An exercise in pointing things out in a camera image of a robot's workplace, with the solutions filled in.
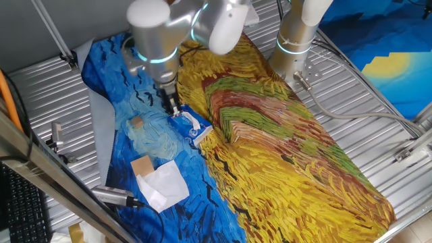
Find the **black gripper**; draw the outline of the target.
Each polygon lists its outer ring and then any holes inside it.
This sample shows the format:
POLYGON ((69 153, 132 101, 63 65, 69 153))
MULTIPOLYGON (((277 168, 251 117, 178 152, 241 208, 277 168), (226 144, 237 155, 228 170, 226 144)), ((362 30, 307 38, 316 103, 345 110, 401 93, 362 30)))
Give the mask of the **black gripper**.
POLYGON ((164 109, 168 115, 173 116, 178 116, 182 112, 176 83, 177 81, 174 80, 159 84, 159 90, 163 99, 164 109))

